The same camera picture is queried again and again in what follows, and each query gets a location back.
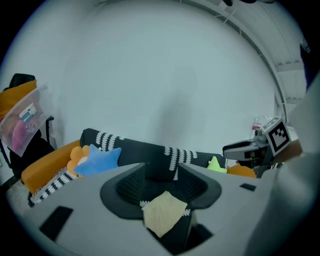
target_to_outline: orange couch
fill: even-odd
[[[32,194],[46,185],[57,171],[67,166],[71,150],[76,146],[80,146],[79,140],[45,155],[22,172],[21,179]]]

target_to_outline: black office chair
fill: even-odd
[[[19,85],[22,85],[24,83],[30,82],[35,80],[34,75],[30,74],[19,74],[16,73],[11,79],[9,87],[5,88],[5,90],[17,87]],[[0,151],[8,164],[9,168],[12,169],[13,175],[17,178],[21,178],[21,173],[32,163],[37,161],[38,159],[44,157],[45,155],[53,152],[55,149],[50,145],[50,138],[49,138],[49,121],[54,120],[53,116],[50,116],[45,121],[45,132],[46,132],[46,140],[41,138],[41,132],[38,130],[36,134],[31,139],[30,143],[26,147],[22,157],[18,156],[16,153],[14,153],[12,150],[9,149],[9,157],[10,161],[7,157],[7,154],[5,152],[4,146],[2,144],[2,141],[0,140]]]

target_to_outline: orange flower pillow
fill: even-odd
[[[70,161],[68,162],[68,164],[66,165],[66,168],[68,169],[68,171],[75,175],[75,176],[79,176],[79,177],[83,177],[82,175],[78,175],[74,172],[74,168],[80,164],[82,164],[83,162],[87,161],[89,156],[89,146],[88,145],[84,145],[82,148],[80,146],[76,146],[75,148],[73,148],[71,150],[70,153]]]
[[[37,80],[33,80],[0,93],[0,122],[24,96],[36,89],[36,85]]]

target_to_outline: pink object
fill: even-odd
[[[16,122],[12,133],[12,150],[14,152],[20,151],[24,147],[26,137],[27,128],[24,122],[22,122],[22,120],[19,120],[18,122]]]

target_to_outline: black and white square marker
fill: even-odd
[[[277,154],[279,151],[290,142],[290,137],[283,122],[280,122],[275,128],[268,133],[274,153]]]

